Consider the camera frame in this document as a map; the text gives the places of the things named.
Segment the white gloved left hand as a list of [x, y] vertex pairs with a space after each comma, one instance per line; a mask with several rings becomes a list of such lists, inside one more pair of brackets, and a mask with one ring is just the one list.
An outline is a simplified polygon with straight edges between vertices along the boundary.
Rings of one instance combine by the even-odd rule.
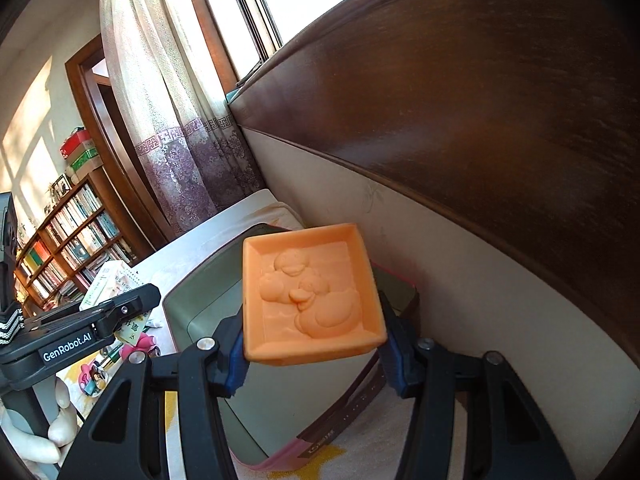
[[1, 397], [1, 428], [17, 456], [49, 478], [66, 459], [78, 434], [78, 411], [65, 382], [53, 375]]

